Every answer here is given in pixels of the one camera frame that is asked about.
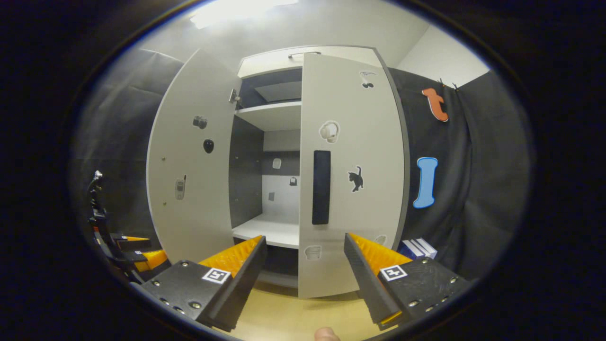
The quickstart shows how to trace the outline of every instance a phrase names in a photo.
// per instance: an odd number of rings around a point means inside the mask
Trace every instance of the black curtain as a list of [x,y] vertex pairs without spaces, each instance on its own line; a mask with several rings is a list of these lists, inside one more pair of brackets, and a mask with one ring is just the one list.
[[[390,69],[402,100],[410,143],[410,196],[402,239],[424,238],[436,260],[473,279],[485,274],[507,246],[530,185],[522,108],[493,73],[452,89],[438,81]],[[443,97],[448,121],[437,120],[422,94]],[[438,160],[435,202],[413,207],[421,157]]]
[[156,112],[181,66],[161,53],[133,49],[93,89],[72,140],[68,179],[73,209],[88,240],[92,210],[86,188],[99,170],[109,230],[149,238],[153,249],[161,248],[147,203],[145,163]]

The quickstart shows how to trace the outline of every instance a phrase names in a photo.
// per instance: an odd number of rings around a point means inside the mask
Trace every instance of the black door handle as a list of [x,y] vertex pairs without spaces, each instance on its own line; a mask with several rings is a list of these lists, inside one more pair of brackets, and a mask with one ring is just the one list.
[[328,224],[330,208],[330,151],[313,151],[313,202],[311,223]]

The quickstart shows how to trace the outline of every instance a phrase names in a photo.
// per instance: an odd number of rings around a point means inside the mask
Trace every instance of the headphones sticker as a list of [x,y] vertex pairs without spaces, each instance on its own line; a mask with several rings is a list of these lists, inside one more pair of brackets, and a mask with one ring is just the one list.
[[320,137],[325,139],[328,143],[337,142],[340,131],[340,125],[335,121],[326,121],[318,130],[318,132],[320,133]]
[[366,78],[369,75],[376,75],[376,73],[372,71],[360,71],[360,77],[362,78],[362,87],[364,87],[365,89],[372,89],[375,87],[375,85],[369,82]]

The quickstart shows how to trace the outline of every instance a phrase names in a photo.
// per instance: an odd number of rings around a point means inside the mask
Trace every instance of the computer mouse sticker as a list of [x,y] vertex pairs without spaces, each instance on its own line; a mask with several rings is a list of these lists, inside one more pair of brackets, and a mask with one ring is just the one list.
[[362,78],[362,87],[365,89],[372,89],[375,85],[368,81],[368,76],[376,75],[376,73],[372,71],[360,71],[360,77]]

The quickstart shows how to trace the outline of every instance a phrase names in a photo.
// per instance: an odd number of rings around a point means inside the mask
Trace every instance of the sticker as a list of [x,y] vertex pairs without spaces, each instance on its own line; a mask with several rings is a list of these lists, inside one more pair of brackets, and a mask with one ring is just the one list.
[[208,270],[206,275],[202,276],[202,279],[213,283],[223,284],[230,275],[231,272],[229,271],[212,268],[211,270]]
[[383,278],[385,278],[388,282],[408,276],[408,274],[404,272],[404,270],[402,270],[399,265],[390,266],[389,268],[383,268],[381,269],[381,274],[383,274]]
[[349,175],[349,181],[353,182],[355,185],[351,190],[352,193],[355,193],[360,190],[360,188],[364,188],[364,179],[362,178],[362,168],[360,166],[356,166],[358,168],[358,173],[356,172],[347,172]]
[[385,241],[387,241],[387,236],[382,234],[375,238],[375,243],[385,246]]
[[187,180],[187,176],[183,175],[183,179],[177,179],[175,181],[175,199],[183,200],[183,196],[185,196],[185,181]]
[[322,257],[322,246],[311,245],[305,248],[305,258],[307,260],[319,260]]
[[436,93],[435,89],[428,88],[421,93],[427,96],[427,101],[429,102],[429,109],[435,118],[439,121],[446,122],[448,121],[448,114],[442,111],[442,106],[440,103],[444,103],[444,99]]
[[372,72],[372,71],[360,71],[360,77],[362,78],[362,87],[365,89],[372,89],[375,87],[375,85],[371,82],[368,81],[368,79],[366,78],[366,76],[369,75],[376,75],[376,73]]
[[433,205],[433,182],[436,175],[438,159],[422,157],[417,160],[417,167],[421,170],[419,196],[413,203],[414,208],[426,208]]
[[328,143],[335,143],[339,138],[339,132],[341,127],[339,123],[335,121],[326,121],[318,130],[320,137],[326,140]]
[[204,129],[206,128],[206,125],[208,124],[208,120],[206,120],[204,117],[202,116],[194,116],[193,118],[193,125],[200,128],[200,129]]
[[204,148],[204,151],[206,153],[210,154],[213,152],[213,149],[215,148],[215,143],[213,142],[213,140],[207,138],[206,140],[204,140],[202,147]]

